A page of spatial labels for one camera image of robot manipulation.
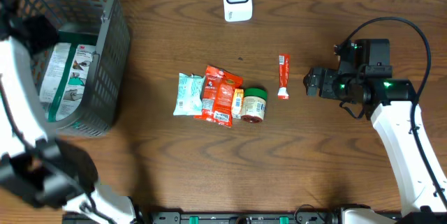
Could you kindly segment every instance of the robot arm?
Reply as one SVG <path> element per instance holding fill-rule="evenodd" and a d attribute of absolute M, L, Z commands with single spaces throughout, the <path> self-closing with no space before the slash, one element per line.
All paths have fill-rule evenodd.
<path fill-rule="evenodd" d="M 418 93 L 408 80 L 396 80 L 390 66 L 387 39 L 349 39 L 365 25 L 380 20 L 397 20 L 412 26 L 423 38 L 427 49 L 427 72 Z M 447 179 L 434 155 L 423 127 L 419 96 L 430 72 L 430 47 L 422 31 L 408 20 L 383 17 L 368 21 L 356 29 L 340 46 L 338 70 L 312 68 L 304 79 L 307 95 L 340 100 L 340 107 L 351 116 L 363 115 L 372 121 L 390 159 L 399 187 L 402 216 L 413 218 L 415 213 L 446 212 L 444 188 Z M 356 116 L 345 104 L 361 104 Z M 341 223 L 388 223 L 369 209 L 346 209 L 339 213 Z"/>
<path fill-rule="evenodd" d="M 87 153 L 55 139 L 33 83 L 29 50 L 9 36 L 0 41 L 0 52 L 0 184 L 33 207 L 62 207 L 101 224 L 142 223 L 128 197 L 100 183 Z"/>
<path fill-rule="evenodd" d="M 380 104 L 374 111 L 371 121 L 380 135 L 391 162 L 399 187 L 402 215 L 420 211 L 422 206 L 429 206 L 433 212 L 445 212 L 440 197 L 425 169 L 418 147 L 414 142 L 409 111 L 410 101 L 393 101 L 391 105 Z M 447 179 L 425 132 L 419 106 L 416 108 L 416 124 L 424 152 L 430 166 L 442 188 L 447 187 Z"/>

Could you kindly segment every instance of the small yellow package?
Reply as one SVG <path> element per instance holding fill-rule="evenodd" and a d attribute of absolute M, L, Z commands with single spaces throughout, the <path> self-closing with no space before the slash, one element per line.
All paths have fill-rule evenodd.
<path fill-rule="evenodd" d="M 231 115 L 233 116 L 234 119 L 240 119 L 243 100 L 244 100 L 244 90 L 235 89 L 235 94 L 233 95 L 233 102 L 231 103 Z"/>

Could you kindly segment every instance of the red toothpaste tube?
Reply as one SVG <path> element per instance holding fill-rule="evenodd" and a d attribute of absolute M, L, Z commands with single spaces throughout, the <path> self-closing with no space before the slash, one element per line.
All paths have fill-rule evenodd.
<path fill-rule="evenodd" d="M 289 54 L 279 55 L 279 99 L 288 99 L 287 81 L 288 81 L 288 63 L 291 60 Z"/>

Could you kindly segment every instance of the plastic wrapper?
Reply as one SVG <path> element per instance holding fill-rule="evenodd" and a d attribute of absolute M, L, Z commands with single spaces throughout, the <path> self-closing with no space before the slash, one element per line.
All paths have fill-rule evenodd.
<path fill-rule="evenodd" d="M 207 67 L 205 77 L 202 115 L 195 118 L 231 127 L 231 103 L 235 89 L 242 85 L 242 78 L 212 66 Z"/>
<path fill-rule="evenodd" d="M 179 91 L 177 94 L 177 103 L 175 104 L 174 116 L 179 115 L 201 115 L 203 81 L 205 77 L 185 74 L 179 74 Z"/>

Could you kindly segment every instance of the jar lid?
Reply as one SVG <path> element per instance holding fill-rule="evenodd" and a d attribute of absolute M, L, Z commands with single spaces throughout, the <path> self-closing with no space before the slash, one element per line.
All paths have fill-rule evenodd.
<path fill-rule="evenodd" d="M 267 101 L 267 92 L 258 88 L 249 88 L 244 91 L 244 97 L 257 96 Z"/>

